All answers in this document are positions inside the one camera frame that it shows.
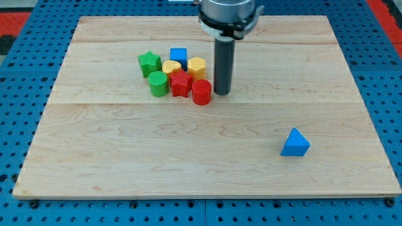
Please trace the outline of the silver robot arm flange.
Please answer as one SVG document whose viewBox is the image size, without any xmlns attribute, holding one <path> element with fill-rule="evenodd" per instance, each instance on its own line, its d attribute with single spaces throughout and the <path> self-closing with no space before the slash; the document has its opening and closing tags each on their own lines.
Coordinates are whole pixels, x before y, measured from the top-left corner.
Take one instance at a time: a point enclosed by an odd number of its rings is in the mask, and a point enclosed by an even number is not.
<svg viewBox="0 0 402 226">
<path fill-rule="evenodd" d="M 255 0 L 202 0 L 198 21 L 216 40 L 242 40 L 263 13 L 264 6 L 257 6 Z"/>
</svg>

